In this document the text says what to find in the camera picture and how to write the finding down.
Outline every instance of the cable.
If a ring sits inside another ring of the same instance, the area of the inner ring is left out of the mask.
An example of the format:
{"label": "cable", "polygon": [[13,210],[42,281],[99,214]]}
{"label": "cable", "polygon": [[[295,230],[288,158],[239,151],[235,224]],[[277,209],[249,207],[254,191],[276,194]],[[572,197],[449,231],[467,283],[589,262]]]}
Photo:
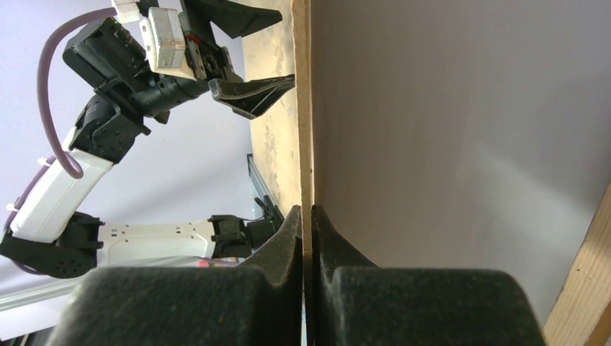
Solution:
{"label": "cable", "polygon": [[55,49],[58,47],[62,39],[74,30],[89,24],[98,19],[115,16],[117,12],[114,8],[98,9],[96,11],[82,14],[76,18],[70,19],[59,28],[57,28],[47,39],[43,46],[43,51],[40,54],[38,61],[38,71],[36,75],[36,92],[38,99],[38,110],[40,111],[40,119],[43,121],[45,135],[49,140],[51,149],[55,154],[62,168],[74,179],[83,177],[83,168],[76,162],[72,156],[65,153],[61,147],[55,125],[53,124],[53,116],[49,105],[49,70],[51,60]]}

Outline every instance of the wooden board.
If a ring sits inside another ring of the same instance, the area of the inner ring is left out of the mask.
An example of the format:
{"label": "wooden board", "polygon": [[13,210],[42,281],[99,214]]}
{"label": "wooden board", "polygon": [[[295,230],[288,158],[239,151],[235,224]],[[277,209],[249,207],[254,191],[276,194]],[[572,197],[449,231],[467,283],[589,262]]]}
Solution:
{"label": "wooden board", "polygon": [[[246,78],[295,74],[295,89],[251,121],[254,162],[283,214],[301,205],[304,285],[312,286],[313,203],[310,0],[241,0],[276,9],[284,20],[242,40]],[[306,307],[311,290],[305,290]],[[306,309],[311,318],[311,309]],[[311,335],[312,324],[307,324]]]}
{"label": "wooden board", "polygon": [[549,345],[604,345],[611,335],[611,185],[543,334]]}

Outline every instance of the black bracket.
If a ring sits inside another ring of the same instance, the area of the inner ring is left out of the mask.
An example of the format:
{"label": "black bracket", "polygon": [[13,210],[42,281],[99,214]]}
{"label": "black bracket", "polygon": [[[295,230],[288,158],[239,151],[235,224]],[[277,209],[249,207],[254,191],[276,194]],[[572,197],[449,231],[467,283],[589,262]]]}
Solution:
{"label": "black bracket", "polygon": [[97,266],[101,225],[98,218],[74,213],[59,239],[50,244],[15,238],[5,230],[0,254],[53,278],[76,278]]}

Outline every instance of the gray surface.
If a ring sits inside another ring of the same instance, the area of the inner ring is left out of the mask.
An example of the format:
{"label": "gray surface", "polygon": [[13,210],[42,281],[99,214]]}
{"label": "gray surface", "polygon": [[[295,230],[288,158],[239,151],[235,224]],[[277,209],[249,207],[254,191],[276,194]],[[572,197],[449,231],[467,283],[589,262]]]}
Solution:
{"label": "gray surface", "polygon": [[611,3],[312,2],[316,202],[379,265],[507,271],[543,323],[611,177]]}
{"label": "gray surface", "polygon": [[[0,1],[4,24],[0,43],[6,48],[0,50],[0,202],[13,202],[38,169],[36,160],[50,154],[35,102],[36,64],[46,37],[68,19],[109,5],[108,0]],[[161,1],[161,5],[179,8],[177,0]],[[128,29],[141,39],[136,24]],[[223,36],[219,42],[228,46],[236,71],[244,75],[240,41]],[[50,105],[61,139],[93,95],[92,88],[61,60],[64,44],[50,72]],[[130,153],[102,178],[80,211],[108,222],[130,223],[198,220],[213,213],[251,217],[248,120],[206,94],[175,108],[168,125],[154,120],[146,124],[152,134],[136,139]],[[0,273],[0,295],[50,281],[20,272],[3,257]],[[42,309],[38,320],[52,323],[55,317],[45,314],[54,310]],[[6,314],[0,314],[0,337],[16,330],[9,322],[21,319]],[[21,326],[28,324],[37,322],[28,319]]]}

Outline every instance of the purple cable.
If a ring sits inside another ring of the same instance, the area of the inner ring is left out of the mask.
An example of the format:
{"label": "purple cable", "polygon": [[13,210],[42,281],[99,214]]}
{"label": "purple cable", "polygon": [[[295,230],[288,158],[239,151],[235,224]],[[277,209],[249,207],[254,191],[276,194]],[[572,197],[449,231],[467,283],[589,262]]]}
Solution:
{"label": "purple cable", "polygon": [[43,51],[40,54],[40,60],[38,61],[38,72],[36,76],[36,92],[38,95],[38,110],[40,111],[40,119],[43,121],[43,127],[45,128],[45,135],[49,140],[51,149],[55,154],[58,162],[62,168],[74,179],[81,179],[83,177],[83,169],[76,160],[70,155],[65,153],[61,148],[57,131],[55,131],[55,125],[53,124],[53,116],[51,115],[51,108],[49,105],[49,70],[51,67],[51,60],[55,49],[62,41],[62,39],[69,33],[78,29],[79,27],[89,24],[90,22],[98,19],[104,19],[107,17],[115,16],[117,12],[112,7],[108,9],[98,9],[96,11],[82,14],[76,18],[73,18],[63,25],[49,36]]}

